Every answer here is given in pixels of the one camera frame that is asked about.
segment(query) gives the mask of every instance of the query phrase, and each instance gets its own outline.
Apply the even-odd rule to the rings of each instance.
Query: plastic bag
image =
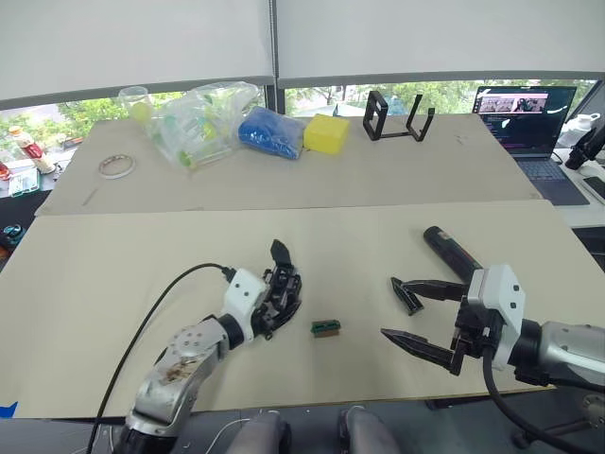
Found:
[[[237,134],[246,145],[287,159],[298,159],[303,149],[305,126],[300,120],[255,107]]]
[[[173,166],[193,170],[233,151],[237,127],[260,94],[246,82],[203,85],[154,110],[144,128]]]

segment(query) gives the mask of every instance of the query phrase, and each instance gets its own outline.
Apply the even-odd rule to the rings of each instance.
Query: blue tape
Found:
[[[15,410],[17,410],[17,404],[19,402],[15,402],[10,407],[0,407],[0,418],[12,418],[15,414]]]

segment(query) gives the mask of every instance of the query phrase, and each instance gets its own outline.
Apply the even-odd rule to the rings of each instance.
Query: white bottle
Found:
[[[595,123],[601,117],[600,113],[592,115],[579,114],[563,125],[562,133],[558,142],[564,147],[572,148],[586,132],[590,131]]]

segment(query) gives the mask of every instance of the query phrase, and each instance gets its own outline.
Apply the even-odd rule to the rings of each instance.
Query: beige tabletop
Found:
[[[241,148],[193,174],[172,168],[134,122],[99,122],[37,215],[542,198],[475,114],[435,116],[422,143],[411,137],[372,142],[361,118],[351,121],[339,155],[305,151],[288,161]],[[400,122],[390,119],[385,132],[402,131]],[[103,180],[99,163],[119,153],[135,158],[135,170]]]
[[[439,225],[483,265],[509,263],[540,323],[605,325],[605,274],[547,201],[37,218],[0,274],[0,405],[17,417],[90,417],[130,337],[181,271],[215,261],[255,273],[280,238],[302,276],[302,306],[271,341],[233,351],[200,389],[196,410],[484,393],[479,361],[460,377],[411,357],[381,327],[447,346],[457,305],[423,300],[408,317],[389,278],[456,276],[424,244]],[[117,382],[124,415],[166,341],[221,309],[226,282],[198,271],[164,301]],[[314,339],[311,323],[339,319]],[[527,389],[511,370],[506,390]]]

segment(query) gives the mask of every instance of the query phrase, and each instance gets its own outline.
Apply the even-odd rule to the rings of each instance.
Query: monitor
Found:
[[[513,157],[550,157],[576,87],[479,87],[473,113]]]

